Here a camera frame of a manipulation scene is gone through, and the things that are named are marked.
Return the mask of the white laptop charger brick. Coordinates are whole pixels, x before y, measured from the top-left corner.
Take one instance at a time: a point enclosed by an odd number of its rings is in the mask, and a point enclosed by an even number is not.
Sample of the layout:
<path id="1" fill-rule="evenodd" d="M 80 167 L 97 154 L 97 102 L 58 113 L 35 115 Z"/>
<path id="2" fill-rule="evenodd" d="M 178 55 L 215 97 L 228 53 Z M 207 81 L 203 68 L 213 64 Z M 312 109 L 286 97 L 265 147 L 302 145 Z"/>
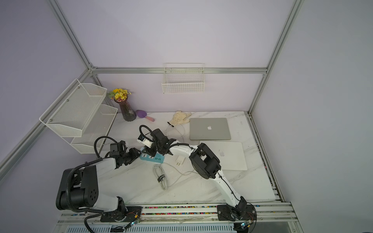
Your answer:
<path id="1" fill-rule="evenodd" d="M 181 166 L 181 165 L 183 165 L 185 159 L 186 159 L 186 158 L 185 158 L 184 156 L 178 156 L 177 159 L 175 160 L 176 165 L 177 165 L 177 166 Z"/>

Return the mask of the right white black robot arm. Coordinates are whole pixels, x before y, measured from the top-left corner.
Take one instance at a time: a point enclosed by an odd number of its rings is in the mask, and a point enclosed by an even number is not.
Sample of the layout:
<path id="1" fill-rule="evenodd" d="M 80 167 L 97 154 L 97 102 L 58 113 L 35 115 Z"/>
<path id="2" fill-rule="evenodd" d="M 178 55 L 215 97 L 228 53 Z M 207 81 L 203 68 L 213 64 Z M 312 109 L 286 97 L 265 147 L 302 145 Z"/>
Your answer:
<path id="1" fill-rule="evenodd" d="M 198 146 L 182 143 L 174 138 L 167 138 L 160 129 L 151 130 L 146 125 L 141 125 L 139 132 L 138 142 L 144 145 L 143 153 L 151 157 L 161 154 L 188 158 L 194 171 L 204 179 L 213 181 L 223 195 L 226 205 L 224 210 L 220 212 L 220 216 L 224 216 L 230 221 L 244 218 L 248 206 L 246 199 L 240 196 L 227 181 L 220 160 L 205 143 Z"/>

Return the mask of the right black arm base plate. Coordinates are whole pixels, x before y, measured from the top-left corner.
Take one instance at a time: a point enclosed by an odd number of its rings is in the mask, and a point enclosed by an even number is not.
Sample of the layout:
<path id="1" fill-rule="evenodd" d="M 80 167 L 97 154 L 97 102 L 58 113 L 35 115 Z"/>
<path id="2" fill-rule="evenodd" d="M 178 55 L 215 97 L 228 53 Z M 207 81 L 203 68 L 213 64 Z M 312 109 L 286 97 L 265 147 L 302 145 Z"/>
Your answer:
<path id="1" fill-rule="evenodd" d="M 229 205 L 218 205 L 217 215 L 219 221 L 244 221 L 257 220 L 256 209 L 252 205 L 246 205 L 245 210 L 239 210 Z"/>

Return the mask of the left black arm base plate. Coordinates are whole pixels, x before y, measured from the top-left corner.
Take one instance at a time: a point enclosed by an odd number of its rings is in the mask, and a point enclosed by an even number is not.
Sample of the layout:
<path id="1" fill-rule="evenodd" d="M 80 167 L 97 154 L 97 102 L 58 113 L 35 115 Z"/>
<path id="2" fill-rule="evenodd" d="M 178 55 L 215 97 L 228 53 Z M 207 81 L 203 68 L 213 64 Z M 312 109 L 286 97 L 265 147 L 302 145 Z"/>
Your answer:
<path id="1" fill-rule="evenodd" d="M 103 213 L 100 222 L 134 222 L 140 219 L 143 207 L 127 206 L 126 210 Z"/>

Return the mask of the teal power strip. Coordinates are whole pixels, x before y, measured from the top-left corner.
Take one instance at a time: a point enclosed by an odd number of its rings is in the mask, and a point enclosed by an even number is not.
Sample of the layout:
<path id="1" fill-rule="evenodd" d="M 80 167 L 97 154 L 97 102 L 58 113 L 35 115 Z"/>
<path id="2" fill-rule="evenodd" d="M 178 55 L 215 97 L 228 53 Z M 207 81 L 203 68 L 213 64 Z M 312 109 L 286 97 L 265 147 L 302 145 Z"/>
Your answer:
<path id="1" fill-rule="evenodd" d="M 141 156 L 139 157 L 141 160 L 159 163 L 159 164 L 162 164 L 164 162 L 165 157 L 159 154 L 158 152 L 156 153 L 154 157 L 152 157 L 144 152 L 145 151 L 144 147 L 142 147 L 140 151 L 142 152 Z"/>

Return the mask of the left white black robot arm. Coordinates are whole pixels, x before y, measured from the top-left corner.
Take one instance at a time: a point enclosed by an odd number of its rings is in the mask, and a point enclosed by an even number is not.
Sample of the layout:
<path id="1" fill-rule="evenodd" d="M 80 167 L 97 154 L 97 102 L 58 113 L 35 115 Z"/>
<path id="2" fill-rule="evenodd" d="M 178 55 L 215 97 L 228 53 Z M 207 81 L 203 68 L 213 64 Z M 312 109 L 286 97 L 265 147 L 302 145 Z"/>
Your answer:
<path id="1" fill-rule="evenodd" d="M 105 157 L 86 162 L 63 172 L 56 197 L 58 210 L 76 213 L 129 213 L 119 196 L 110 196 L 99 190 L 99 178 L 121 166 L 133 163 L 141 155 L 136 148 L 112 148 Z"/>

